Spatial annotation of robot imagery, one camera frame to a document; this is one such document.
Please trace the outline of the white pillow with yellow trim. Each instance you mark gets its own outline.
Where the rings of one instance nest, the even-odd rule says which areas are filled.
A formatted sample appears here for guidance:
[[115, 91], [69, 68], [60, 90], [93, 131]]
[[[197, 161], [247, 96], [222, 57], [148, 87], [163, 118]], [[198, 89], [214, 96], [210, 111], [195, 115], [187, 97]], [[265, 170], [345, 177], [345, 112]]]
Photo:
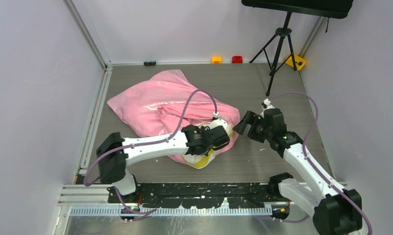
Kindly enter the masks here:
[[197, 145], [189, 147], [186, 154], [182, 156], [186, 164], [196, 169], [202, 169], [206, 167], [218, 154], [230, 150], [238, 137], [238, 134], [233, 131], [234, 123], [228, 122], [228, 128], [226, 132], [230, 137], [229, 144], [219, 150], [207, 148], [203, 144], [203, 128], [207, 126], [208, 125], [201, 125], [197, 130], [191, 132], [189, 143], [196, 143]]

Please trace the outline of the pink floral pillowcase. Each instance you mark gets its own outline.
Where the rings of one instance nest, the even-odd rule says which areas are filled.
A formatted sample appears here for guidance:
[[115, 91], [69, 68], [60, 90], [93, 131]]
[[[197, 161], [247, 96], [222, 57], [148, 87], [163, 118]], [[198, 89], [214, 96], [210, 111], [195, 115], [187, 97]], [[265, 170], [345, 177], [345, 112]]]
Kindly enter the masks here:
[[[165, 70], [110, 98], [107, 105], [141, 138], [173, 132], [177, 125], [207, 125], [218, 112], [234, 125], [240, 121], [239, 110], [197, 90], [181, 70]], [[185, 164], [178, 155], [170, 155]]]

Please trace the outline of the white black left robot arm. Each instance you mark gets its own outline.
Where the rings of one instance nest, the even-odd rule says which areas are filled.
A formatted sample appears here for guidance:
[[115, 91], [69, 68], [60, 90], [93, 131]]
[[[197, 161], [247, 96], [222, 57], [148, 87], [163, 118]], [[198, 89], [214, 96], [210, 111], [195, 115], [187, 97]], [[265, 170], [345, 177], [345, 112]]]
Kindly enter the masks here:
[[231, 142], [232, 126], [215, 120], [207, 126], [188, 125], [176, 133], [147, 138], [122, 138], [112, 133], [97, 149], [99, 180], [112, 184], [122, 199], [135, 202], [139, 196], [137, 181], [127, 167], [167, 155], [178, 155], [195, 168], [209, 163], [214, 153]]

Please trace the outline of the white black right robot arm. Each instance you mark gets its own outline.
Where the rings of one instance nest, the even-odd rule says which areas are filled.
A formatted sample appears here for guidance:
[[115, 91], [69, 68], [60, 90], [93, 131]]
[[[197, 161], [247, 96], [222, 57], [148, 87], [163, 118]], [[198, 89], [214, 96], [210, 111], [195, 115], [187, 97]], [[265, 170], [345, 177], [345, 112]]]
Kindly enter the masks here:
[[286, 173], [270, 177], [271, 199], [287, 198], [297, 204], [312, 218], [320, 235], [347, 235], [362, 229], [360, 194], [345, 189], [319, 165], [299, 135], [287, 130], [280, 109], [266, 109], [260, 115], [248, 111], [233, 130], [242, 135], [248, 125], [247, 137], [261, 143], [267, 141], [307, 184], [302, 186]]

